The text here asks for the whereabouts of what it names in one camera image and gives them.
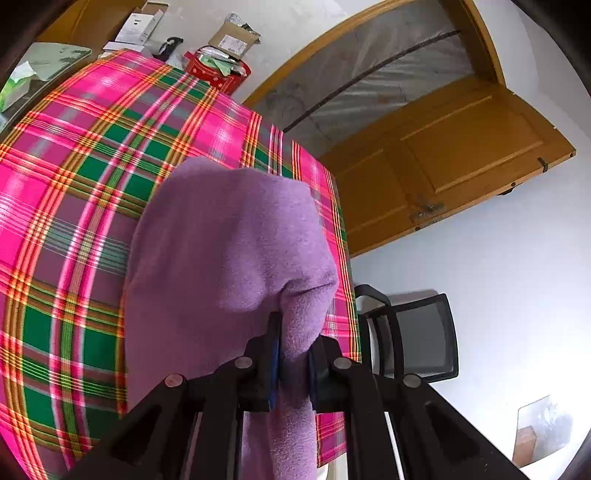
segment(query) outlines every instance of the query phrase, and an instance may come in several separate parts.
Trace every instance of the white wall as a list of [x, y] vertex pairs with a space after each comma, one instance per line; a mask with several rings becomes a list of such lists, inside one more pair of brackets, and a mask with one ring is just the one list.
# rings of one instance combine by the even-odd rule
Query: white wall
[[252, 74], [233, 98], [242, 102], [289, 58], [345, 18], [377, 3], [373, 0], [166, 0], [170, 7], [151, 40], [185, 40], [179, 49], [207, 44], [228, 13], [240, 15], [261, 34], [261, 44], [244, 56]]
[[460, 375], [435, 386], [507, 456], [519, 407], [548, 394], [569, 406], [570, 444], [523, 470], [550, 480], [591, 427], [591, 99], [551, 38], [509, 0], [476, 3], [508, 86], [557, 126], [577, 157], [353, 259], [353, 278], [386, 294], [447, 293]]

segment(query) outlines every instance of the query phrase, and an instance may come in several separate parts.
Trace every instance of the open door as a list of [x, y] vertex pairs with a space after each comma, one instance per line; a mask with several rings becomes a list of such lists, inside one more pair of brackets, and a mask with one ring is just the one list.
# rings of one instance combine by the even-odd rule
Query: open door
[[503, 193], [575, 155], [534, 108], [470, 76], [381, 118], [320, 161], [352, 256]]

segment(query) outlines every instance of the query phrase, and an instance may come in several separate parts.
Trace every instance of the small cardboard box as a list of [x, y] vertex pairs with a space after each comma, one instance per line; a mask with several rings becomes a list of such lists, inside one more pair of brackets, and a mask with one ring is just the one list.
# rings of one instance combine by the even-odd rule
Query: small cardboard box
[[208, 44], [240, 60], [258, 39], [259, 35], [226, 21]]
[[168, 4], [159, 2], [146, 2], [141, 10], [136, 8], [119, 30], [115, 41], [135, 45], [145, 44], [167, 9]]

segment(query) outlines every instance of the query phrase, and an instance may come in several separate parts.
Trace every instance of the black mesh office chair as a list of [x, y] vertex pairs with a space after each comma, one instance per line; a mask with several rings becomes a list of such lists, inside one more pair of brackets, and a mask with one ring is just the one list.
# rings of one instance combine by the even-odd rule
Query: black mesh office chair
[[[386, 295], [369, 285], [355, 287], [355, 296], [368, 296], [384, 304], [358, 313], [365, 366], [386, 377], [416, 374], [427, 382], [457, 377], [456, 331], [444, 293], [394, 306]], [[377, 350], [373, 358], [372, 338]]]

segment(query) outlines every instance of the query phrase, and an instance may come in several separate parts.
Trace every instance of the purple towel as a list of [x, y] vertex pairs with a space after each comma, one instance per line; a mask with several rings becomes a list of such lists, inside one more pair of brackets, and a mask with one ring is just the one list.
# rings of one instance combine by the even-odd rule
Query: purple towel
[[212, 373], [283, 314], [277, 408], [245, 415], [243, 480], [316, 477], [305, 354], [338, 276], [304, 183], [206, 158], [177, 167], [146, 207], [129, 256], [128, 400], [170, 373]]

